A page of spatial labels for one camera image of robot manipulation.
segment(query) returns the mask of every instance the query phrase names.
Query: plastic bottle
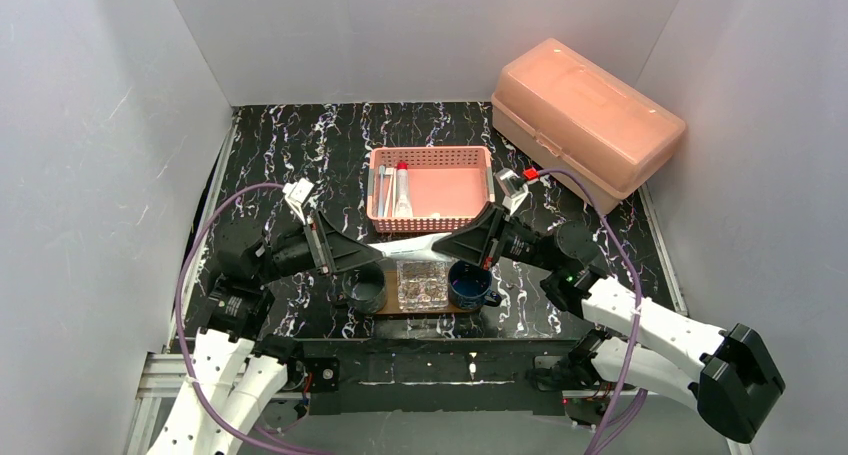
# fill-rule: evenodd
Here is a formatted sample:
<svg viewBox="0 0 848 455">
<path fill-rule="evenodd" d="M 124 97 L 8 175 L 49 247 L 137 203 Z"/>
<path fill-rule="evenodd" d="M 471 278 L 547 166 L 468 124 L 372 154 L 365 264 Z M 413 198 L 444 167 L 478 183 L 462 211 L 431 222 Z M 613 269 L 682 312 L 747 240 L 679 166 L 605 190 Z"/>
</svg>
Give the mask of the plastic bottle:
<svg viewBox="0 0 848 455">
<path fill-rule="evenodd" d="M 409 201 L 409 172 L 407 171 L 405 162 L 398 162 L 397 166 L 397 186 L 395 187 L 395 195 L 397 203 L 395 203 L 394 216 L 398 218 L 412 218 L 412 203 Z"/>
</svg>

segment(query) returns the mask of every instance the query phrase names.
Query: pink plastic container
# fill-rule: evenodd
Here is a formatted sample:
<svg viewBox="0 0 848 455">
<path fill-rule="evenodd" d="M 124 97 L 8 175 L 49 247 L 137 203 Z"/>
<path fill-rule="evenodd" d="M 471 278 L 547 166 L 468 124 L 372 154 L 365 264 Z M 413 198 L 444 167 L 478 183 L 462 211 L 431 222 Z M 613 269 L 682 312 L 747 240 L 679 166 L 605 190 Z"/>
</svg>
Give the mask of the pink plastic container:
<svg viewBox="0 0 848 455">
<path fill-rule="evenodd" d="M 543 168 L 577 175 L 609 213 L 677 149 L 686 124 L 562 43 L 501 71 L 492 125 Z M 571 179 L 555 177 L 584 200 Z"/>
<path fill-rule="evenodd" d="M 379 167 L 406 162 L 412 218 L 377 216 Z M 388 197 L 389 177 L 383 192 Z M 445 232 L 477 216 L 486 202 L 495 201 L 492 159 L 486 147 L 377 148 L 368 170 L 366 215 L 378 232 Z"/>
</svg>

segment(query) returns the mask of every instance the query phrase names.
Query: pink plastic basket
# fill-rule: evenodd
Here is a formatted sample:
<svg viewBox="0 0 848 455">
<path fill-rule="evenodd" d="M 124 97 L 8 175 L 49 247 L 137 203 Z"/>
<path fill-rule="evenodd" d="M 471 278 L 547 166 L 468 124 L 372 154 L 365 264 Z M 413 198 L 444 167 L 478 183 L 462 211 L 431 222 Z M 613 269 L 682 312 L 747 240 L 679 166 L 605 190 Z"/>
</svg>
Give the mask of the pink plastic basket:
<svg viewBox="0 0 848 455">
<path fill-rule="evenodd" d="M 379 167 L 409 166 L 412 218 L 377 216 Z M 390 177 L 383 183 L 388 196 Z M 446 232 L 477 216 L 486 202 L 495 201 L 492 158 L 486 147 L 377 148 L 371 152 L 366 214 L 378 232 Z"/>
</svg>

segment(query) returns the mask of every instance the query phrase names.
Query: black marble surface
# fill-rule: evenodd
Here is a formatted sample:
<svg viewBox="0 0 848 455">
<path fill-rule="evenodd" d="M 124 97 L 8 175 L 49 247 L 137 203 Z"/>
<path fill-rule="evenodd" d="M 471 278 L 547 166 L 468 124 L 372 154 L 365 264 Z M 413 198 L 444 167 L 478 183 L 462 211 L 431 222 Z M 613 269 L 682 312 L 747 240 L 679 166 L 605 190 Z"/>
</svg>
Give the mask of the black marble surface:
<svg viewBox="0 0 848 455">
<path fill-rule="evenodd" d="M 531 166 L 527 156 L 491 128 L 490 120 L 491 105 L 478 102 L 242 107 L 235 117 L 219 203 L 247 185 L 306 177 L 316 184 L 311 202 L 347 235 L 369 243 L 387 240 L 365 216 L 369 152 L 383 146 L 484 145 L 492 153 L 494 171 Z M 618 278 L 629 280 L 591 207 L 555 181 L 531 188 L 518 213 L 523 221 L 542 232 L 567 220 L 582 221 L 594 232 Z M 638 195 L 625 200 L 608 220 L 639 270 L 645 295 L 672 308 Z M 187 333 L 195 333 L 202 318 L 196 302 L 205 296 L 216 252 L 239 240 L 256 240 L 263 227 L 275 236 L 294 223 L 282 194 L 275 191 L 253 192 L 222 215 L 202 253 Z M 276 303 L 263 332 L 297 338 L 578 338 L 589 328 L 547 301 L 538 288 L 545 272 L 504 259 L 493 274 L 508 294 L 500 307 L 473 314 L 385 319 L 334 308 L 340 278 L 302 273 L 272 284 Z"/>
</svg>

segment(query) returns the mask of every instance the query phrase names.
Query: mug handle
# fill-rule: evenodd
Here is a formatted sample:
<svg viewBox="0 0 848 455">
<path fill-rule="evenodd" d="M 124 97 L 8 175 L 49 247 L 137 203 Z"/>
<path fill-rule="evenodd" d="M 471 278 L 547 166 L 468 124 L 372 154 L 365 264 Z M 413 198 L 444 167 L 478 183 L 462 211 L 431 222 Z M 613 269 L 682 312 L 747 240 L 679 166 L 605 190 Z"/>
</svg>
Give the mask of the mug handle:
<svg viewBox="0 0 848 455">
<path fill-rule="evenodd" d="M 487 307 L 500 307 L 503 298 L 501 294 L 495 290 L 489 290 L 489 293 L 483 296 L 483 305 Z"/>
<path fill-rule="evenodd" d="M 347 297 L 339 293 L 338 295 L 336 295 L 336 300 L 332 302 L 332 305 L 333 308 L 348 308 L 350 307 L 350 304 L 347 302 Z"/>
</svg>

